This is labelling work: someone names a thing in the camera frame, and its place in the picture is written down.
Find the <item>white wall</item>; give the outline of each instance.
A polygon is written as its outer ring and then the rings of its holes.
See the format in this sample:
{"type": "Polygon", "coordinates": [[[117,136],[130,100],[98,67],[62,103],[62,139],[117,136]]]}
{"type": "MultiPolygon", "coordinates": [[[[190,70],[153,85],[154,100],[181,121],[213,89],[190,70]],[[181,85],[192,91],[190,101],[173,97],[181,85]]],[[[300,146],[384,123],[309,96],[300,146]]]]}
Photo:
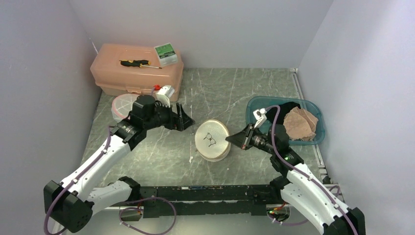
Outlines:
{"type": "Polygon", "coordinates": [[[415,2],[334,1],[299,67],[329,174],[368,235],[415,231],[415,2]]]}
{"type": "Polygon", "coordinates": [[[297,68],[333,0],[71,0],[92,41],[171,42],[186,67],[297,68]]]}
{"type": "Polygon", "coordinates": [[[67,1],[0,3],[1,234],[40,235],[43,187],[81,162],[100,89],[67,1]]]}

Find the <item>blue plastic tray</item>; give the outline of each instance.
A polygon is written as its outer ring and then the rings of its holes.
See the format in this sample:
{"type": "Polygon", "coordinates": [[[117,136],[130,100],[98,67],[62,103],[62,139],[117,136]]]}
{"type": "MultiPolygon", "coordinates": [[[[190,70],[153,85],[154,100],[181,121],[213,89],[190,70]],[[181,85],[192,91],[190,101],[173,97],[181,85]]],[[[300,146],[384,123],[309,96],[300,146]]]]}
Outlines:
{"type": "MultiPolygon", "coordinates": [[[[256,96],[252,98],[248,102],[247,110],[246,110],[246,122],[248,123],[256,123],[256,119],[254,117],[253,111],[257,109],[267,108],[271,105],[279,105],[287,102],[296,102],[300,104],[302,109],[306,109],[310,113],[312,113],[316,118],[319,119],[317,122],[316,127],[316,136],[314,137],[313,141],[291,141],[291,145],[313,145],[318,144],[324,140],[325,137],[325,130],[322,124],[322,113],[320,109],[310,101],[303,100],[303,99],[291,99],[291,98],[283,98],[283,97],[271,97],[271,96],[256,96]]],[[[266,121],[262,126],[260,126],[259,130],[262,133],[268,133],[270,126],[272,123],[270,121],[266,121]]]]}

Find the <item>clear plastic container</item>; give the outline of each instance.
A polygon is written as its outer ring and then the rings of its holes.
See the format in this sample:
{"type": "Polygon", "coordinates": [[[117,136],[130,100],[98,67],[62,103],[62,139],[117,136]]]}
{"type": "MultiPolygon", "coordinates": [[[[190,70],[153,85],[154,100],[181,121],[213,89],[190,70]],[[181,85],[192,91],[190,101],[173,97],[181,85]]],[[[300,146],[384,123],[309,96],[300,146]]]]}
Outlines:
{"type": "MultiPolygon", "coordinates": [[[[248,102],[248,106],[246,109],[246,122],[248,123],[256,123],[256,119],[254,117],[253,111],[261,108],[267,108],[271,105],[280,105],[287,102],[296,102],[300,104],[302,109],[306,109],[310,113],[312,113],[316,118],[319,119],[317,122],[316,127],[316,136],[314,137],[313,141],[292,141],[290,140],[290,145],[313,145],[319,144],[324,140],[325,137],[325,130],[323,127],[322,122],[322,113],[320,109],[314,103],[303,100],[303,99],[291,99],[291,98],[283,98],[283,97],[271,97],[271,96],[256,96],[252,98],[248,102]]],[[[262,133],[268,133],[270,126],[272,123],[270,121],[266,121],[262,126],[260,126],[259,130],[262,133]]]]}
{"type": "Polygon", "coordinates": [[[113,100],[111,112],[115,121],[119,122],[128,116],[137,97],[138,94],[122,94],[113,100]]]}

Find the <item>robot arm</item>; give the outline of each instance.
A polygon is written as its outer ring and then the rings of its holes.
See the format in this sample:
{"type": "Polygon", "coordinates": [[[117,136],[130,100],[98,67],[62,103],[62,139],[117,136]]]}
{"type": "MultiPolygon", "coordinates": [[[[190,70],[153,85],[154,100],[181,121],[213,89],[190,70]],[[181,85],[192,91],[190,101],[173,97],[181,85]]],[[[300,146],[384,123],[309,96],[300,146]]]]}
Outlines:
{"type": "Polygon", "coordinates": [[[264,123],[265,114],[265,109],[254,111],[257,123],[248,124],[226,140],[243,150],[256,147],[270,153],[274,169],[282,174],[270,182],[274,197],[293,205],[320,234],[366,234],[363,213],[358,208],[349,208],[316,180],[301,157],[289,147],[283,125],[274,124],[268,134],[258,130],[264,123]]]}
{"type": "Polygon", "coordinates": [[[118,202],[141,198],[140,185],[128,177],[94,191],[93,187],[119,159],[145,139],[147,130],[164,126],[183,131],[195,123],[179,103],[176,108],[177,113],[173,112],[170,103],[156,101],[150,95],[139,96],[129,116],[110,131],[107,140],[85,163],[59,184],[50,181],[44,188],[46,234],[49,234],[49,217],[75,233],[100,210],[118,202]]]}

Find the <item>black cloth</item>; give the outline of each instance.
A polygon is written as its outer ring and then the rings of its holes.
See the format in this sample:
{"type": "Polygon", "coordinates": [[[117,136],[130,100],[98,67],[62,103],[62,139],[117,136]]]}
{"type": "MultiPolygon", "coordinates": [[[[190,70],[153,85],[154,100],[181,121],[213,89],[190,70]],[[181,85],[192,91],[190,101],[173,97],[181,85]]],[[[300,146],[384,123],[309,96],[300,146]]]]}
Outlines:
{"type": "MultiPolygon", "coordinates": [[[[282,125],[284,123],[285,115],[287,115],[292,109],[295,107],[301,108],[300,105],[296,102],[287,102],[284,104],[280,104],[280,111],[277,118],[277,125],[282,125]]],[[[277,114],[277,108],[272,108],[268,110],[268,112],[265,114],[267,116],[267,120],[271,123],[274,121],[275,115],[277,114]]]]}

